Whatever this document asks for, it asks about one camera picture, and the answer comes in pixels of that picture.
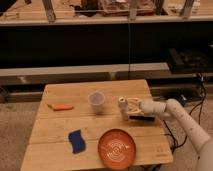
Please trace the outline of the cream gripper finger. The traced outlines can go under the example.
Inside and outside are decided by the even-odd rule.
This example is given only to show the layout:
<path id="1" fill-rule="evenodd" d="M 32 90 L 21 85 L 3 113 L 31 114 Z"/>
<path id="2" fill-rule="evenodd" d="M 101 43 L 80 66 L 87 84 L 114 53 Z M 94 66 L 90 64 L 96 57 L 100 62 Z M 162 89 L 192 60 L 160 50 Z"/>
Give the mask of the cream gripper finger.
<path id="1" fill-rule="evenodd" d="M 128 108 L 127 114 L 128 115 L 142 115 L 142 111 L 140 108 Z"/>
<path id="2" fill-rule="evenodd" d="M 139 105 L 141 100 L 139 98 L 127 98 L 127 103 L 132 103 L 135 105 Z"/>

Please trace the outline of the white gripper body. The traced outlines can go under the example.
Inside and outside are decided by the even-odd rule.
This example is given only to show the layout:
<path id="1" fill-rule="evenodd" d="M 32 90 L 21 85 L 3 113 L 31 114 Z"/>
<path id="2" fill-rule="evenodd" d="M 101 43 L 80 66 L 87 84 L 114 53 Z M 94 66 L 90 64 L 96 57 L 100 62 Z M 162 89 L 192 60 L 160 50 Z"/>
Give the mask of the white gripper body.
<path id="1" fill-rule="evenodd" d="M 153 121 L 155 116 L 160 119 L 166 118 L 166 104 L 153 100 L 142 100 L 139 102 L 139 111 L 130 114 L 130 119 Z"/>

